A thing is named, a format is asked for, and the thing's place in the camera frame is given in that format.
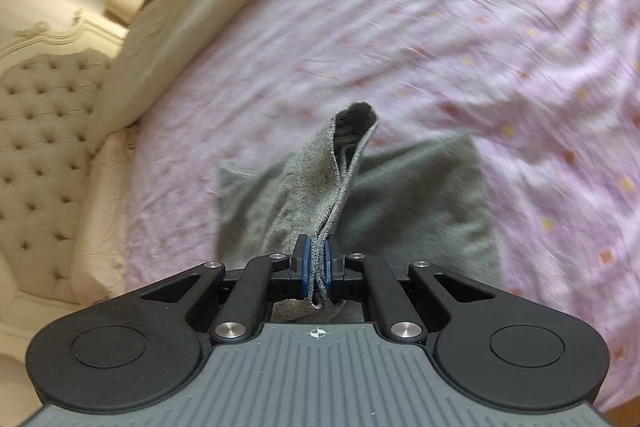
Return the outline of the grey knit pants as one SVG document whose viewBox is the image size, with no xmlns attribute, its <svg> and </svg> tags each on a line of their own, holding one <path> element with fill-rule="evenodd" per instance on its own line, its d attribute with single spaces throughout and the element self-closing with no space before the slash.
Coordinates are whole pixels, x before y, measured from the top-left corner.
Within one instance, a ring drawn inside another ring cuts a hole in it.
<svg viewBox="0 0 640 427">
<path fill-rule="evenodd" d="M 397 274 L 426 259 L 488 284 L 502 284 L 488 191 L 466 131 L 366 151 L 378 115 L 354 103 L 298 150 L 262 170 L 218 168 L 216 251 L 228 268 L 292 253 L 306 234 L 320 255 L 334 234 L 345 254 L 381 257 Z"/>
</svg>

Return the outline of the cream pillow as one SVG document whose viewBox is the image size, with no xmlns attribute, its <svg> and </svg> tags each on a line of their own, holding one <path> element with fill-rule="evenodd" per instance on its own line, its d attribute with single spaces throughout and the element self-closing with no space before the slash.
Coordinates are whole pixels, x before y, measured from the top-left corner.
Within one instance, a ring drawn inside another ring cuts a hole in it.
<svg viewBox="0 0 640 427">
<path fill-rule="evenodd" d="M 137 137 L 136 127 L 111 134 L 91 161 L 70 270 L 70 285 L 82 307 L 125 292 L 126 220 Z"/>
</svg>

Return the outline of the pink patterned bed sheet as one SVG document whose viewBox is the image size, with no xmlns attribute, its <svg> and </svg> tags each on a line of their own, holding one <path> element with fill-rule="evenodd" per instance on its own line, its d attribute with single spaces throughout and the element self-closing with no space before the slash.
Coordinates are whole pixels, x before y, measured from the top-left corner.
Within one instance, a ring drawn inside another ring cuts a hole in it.
<svg viewBox="0 0 640 427">
<path fill-rule="evenodd" d="M 217 168 L 262 169 L 349 103 L 372 150 L 470 129 L 508 291 L 577 315 L 639 393 L 639 0 L 256 0 L 146 113 L 126 284 L 216 257 Z"/>
</svg>

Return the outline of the tufted cream headboard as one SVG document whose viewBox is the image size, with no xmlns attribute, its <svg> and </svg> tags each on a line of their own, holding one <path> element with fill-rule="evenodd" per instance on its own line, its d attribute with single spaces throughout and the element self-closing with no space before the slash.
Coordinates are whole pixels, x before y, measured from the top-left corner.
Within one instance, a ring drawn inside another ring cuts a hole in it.
<svg viewBox="0 0 640 427">
<path fill-rule="evenodd" d="M 1 352 L 23 360 L 44 325 L 77 309 L 73 251 L 92 156 L 86 127 L 127 31 L 88 10 L 1 47 Z"/>
</svg>

